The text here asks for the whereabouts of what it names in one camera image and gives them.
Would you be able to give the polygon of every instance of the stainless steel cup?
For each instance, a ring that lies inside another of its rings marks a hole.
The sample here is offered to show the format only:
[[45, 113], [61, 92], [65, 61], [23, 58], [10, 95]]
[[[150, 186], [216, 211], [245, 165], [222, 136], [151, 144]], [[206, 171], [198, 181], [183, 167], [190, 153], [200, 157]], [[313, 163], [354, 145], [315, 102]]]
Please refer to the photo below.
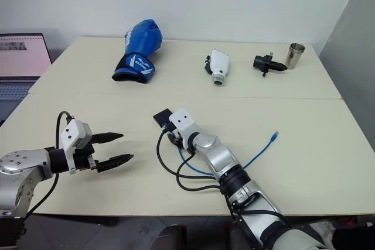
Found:
[[289, 46], [289, 52], [287, 59], [285, 60], [285, 65], [289, 70], [294, 69], [295, 65], [297, 64], [299, 57], [305, 51], [305, 46], [298, 43], [292, 43]]

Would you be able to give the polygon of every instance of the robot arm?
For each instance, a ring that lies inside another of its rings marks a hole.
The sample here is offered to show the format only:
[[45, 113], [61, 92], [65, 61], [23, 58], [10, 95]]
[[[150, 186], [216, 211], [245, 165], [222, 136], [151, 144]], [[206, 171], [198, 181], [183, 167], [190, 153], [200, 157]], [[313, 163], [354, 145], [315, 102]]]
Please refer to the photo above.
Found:
[[173, 113], [169, 120], [182, 137], [183, 147], [199, 152], [219, 182], [229, 206], [238, 214], [254, 249], [315, 250], [325, 246], [300, 230], [292, 230], [282, 220], [277, 206], [242, 168], [232, 152], [219, 138], [206, 135], [185, 109]]
[[88, 124], [72, 118], [60, 135], [62, 149], [17, 150], [0, 158], [0, 249], [15, 246], [23, 234], [23, 221], [40, 181], [51, 178], [54, 173], [72, 174], [76, 169], [102, 172], [129, 161], [133, 155], [119, 155], [104, 162], [92, 157], [94, 143], [110, 142], [122, 136], [118, 133], [93, 135]]

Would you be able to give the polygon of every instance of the laptop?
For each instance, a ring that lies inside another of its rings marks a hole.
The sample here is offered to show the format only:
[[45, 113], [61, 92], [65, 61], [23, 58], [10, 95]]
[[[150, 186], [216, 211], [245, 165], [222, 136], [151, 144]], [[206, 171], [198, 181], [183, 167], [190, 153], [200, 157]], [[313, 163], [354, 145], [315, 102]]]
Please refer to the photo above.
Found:
[[0, 34], [0, 121], [6, 120], [50, 65], [42, 33]]

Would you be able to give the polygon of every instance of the boxing glove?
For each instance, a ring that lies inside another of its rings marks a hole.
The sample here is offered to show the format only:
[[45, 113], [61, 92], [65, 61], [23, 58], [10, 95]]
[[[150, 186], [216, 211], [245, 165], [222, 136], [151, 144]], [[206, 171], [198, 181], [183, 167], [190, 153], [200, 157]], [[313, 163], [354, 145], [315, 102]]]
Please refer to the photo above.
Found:
[[154, 20], [143, 20], [135, 25], [125, 34], [125, 54], [117, 64], [113, 80], [148, 82], [155, 67], [147, 57], [159, 49], [162, 39], [162, 33]]

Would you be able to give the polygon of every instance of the white table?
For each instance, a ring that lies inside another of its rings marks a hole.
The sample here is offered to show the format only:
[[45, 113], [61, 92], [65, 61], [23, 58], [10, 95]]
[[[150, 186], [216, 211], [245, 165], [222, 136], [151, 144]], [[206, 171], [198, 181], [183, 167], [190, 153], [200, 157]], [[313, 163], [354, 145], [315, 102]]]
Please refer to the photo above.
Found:
[[[31, 93], [187, 95], [200, 97], [340, 98], [312, 46], [294, 70], [270, 71], [266, 78], [253, 68], [256, 55], [274, 53], [283, 63], [288, 44], [164, 40], [151, 56], [156, 71], [149, 84], [116, 82], [111, 76], [124, 54], [123, 38], [78, 37], [31, 88]], [[225, 87], [214, 87], [203, 68], [212, 49], [230, 55]]]
[[[157, 161], [160, 134], [153, 114], [185, 107], [207, 133], [220, 137], [241, 163], [258, 153], [278, 130], [279, 137], [248, 169], [286, 215], [375, 213], [375, 154], [347, 106], [339, 99], [269, 99], [239, 97], [149, 100], [119, 94], [29, 94], [0, 128], [0, 155], [54, 144], [57, 114], [68, 110], [87, 122], [93, 133], [119, 132], [125, 137], [95, 145], [94, 157], [105, 160], [133, 153], [128, 163], [98, 174], [63, 173], [50, 198], [37, 210], [79, 215], [222, 215], [228, 214], [217, 191], [190, 193]], [[165, 138], [165, 162], [180, 163]], [[193, 165], [205, 169], [196, 157]], [[193, 174], [184, 168], [184, 173]], [[200, 186], [207, 181], [192, 183]], [[33, 204], [52, 180], [39, 184]]]

